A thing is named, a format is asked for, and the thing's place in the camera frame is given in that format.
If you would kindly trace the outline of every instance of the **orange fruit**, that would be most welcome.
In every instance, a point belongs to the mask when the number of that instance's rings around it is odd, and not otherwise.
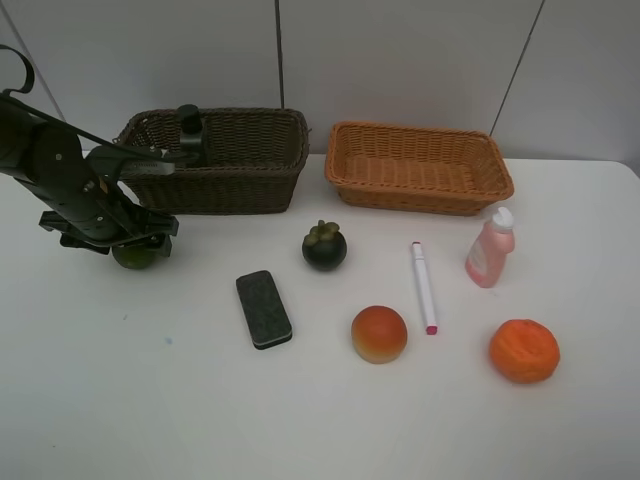
[[[536,383],[549,378],[560,362],[553,334],[533,320],[509,320],[489,344],[496,369],[514,383]]]

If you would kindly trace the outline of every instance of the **white table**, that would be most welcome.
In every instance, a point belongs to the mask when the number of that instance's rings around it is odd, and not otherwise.
[[[45,209],[0,178],[3,480],[640,478],[640,182],[616,163],[511,160],[516,251],[494,289],[463,268],[482,219],[349,207],[311,156],[291,208],[181,217],[172,257],[135,272],[66,250]],[[336,221],[339,271],[302,238]],[[423,334],[409,244],[441,321]],[[270,270],[294,326],[258,351],[235,279]],[[405,318],[395,362],[365,363],[353,317]],[[486,359],[510,318],[547,325],[562,360],[522,387]]]

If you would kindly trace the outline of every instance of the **green fruit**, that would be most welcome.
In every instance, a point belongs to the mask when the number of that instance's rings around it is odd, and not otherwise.
[[[111,249],[113,258],[124,268],[131,270],[144,270],[156,259],[156,253],[142,245],[132,247],[113,247]]]

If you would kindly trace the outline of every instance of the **dark brown wicker basket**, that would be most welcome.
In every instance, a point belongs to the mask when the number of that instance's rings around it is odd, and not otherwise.
[[[283,212],[309,154],[302,113],[270,108],[202,109],[206,167],[176,167],[172,175],[123,176],[140,203],[171,214],[235,215]],[[175,110],[133,117],[118,143],[179,150]]]

